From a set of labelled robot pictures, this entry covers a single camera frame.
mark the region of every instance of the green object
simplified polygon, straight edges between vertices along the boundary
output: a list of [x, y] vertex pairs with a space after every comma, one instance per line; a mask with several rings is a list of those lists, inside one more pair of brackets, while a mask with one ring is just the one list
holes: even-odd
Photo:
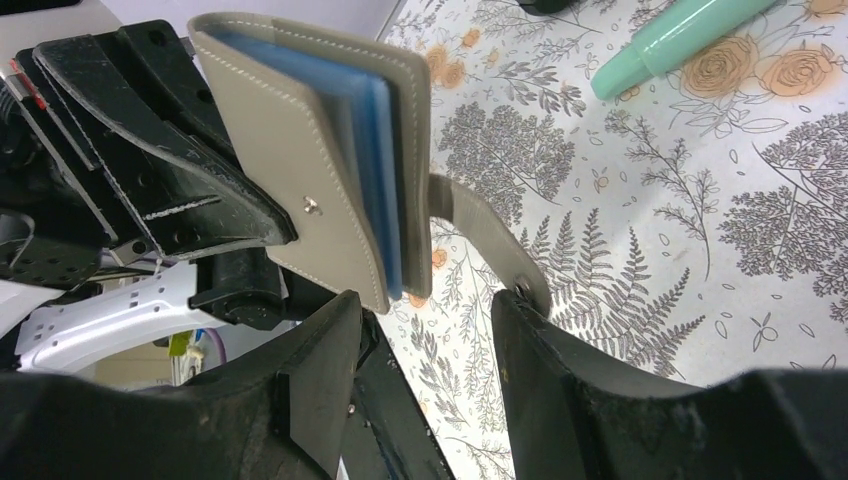
[[592, 90], [608, 100], [651, 77], [679, 67], [722, 35], [777, 0], [677, 0], [633, 35], [630, 45], [592, 79]]
[[168, 356], [180, 357], [185, 355], [190, 342], [191, 332], [182, 332], [177, 333], [176, 335], [171, 335], [171, 342], [168, 344]]

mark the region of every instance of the floral tablecloth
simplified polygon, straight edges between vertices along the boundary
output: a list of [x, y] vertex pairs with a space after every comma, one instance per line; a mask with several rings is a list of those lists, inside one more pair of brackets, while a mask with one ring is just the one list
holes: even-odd
[[[707, 386], [848, 361], [848, 0], [784, 0], [618, 98], [589, 80], [673, 0], [408, 0], [432, 165], [484, 195], [547, 273], [550, 321]], [[492, 349], [500, 285], [433, 224], [435, 286], [383, 318], [459, 478], [512, 478]]]

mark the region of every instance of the wallet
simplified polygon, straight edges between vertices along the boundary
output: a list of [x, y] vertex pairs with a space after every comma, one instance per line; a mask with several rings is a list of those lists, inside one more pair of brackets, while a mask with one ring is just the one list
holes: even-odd
[[418, 54], [282, 18], [210, 13], [189, 36], [245, 175], [291, 216], [268, 257], [386, 313], [432, 290], [430, 217], [451, 222], [542, 315], [539, 267], [488, 203], [429, 173], [430, 74]]

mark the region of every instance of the wallet strap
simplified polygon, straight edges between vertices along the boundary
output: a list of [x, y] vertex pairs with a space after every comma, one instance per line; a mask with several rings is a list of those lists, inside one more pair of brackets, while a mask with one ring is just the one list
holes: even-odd
[[510, 290], [547, 317], [551, 292], [545, 275], [482, 197], [447, 177], [430, 174], [430, 216], [452, 223]]

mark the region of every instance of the screw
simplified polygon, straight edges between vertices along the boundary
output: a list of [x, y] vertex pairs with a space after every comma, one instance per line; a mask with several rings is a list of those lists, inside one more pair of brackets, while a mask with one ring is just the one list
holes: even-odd
[[321, 207], [318, 206], [318, 202], [309, 196], [303, 197], [303, 211], [310, 215], [321, 216], [324, 214], [324, 212], [321, 211]]

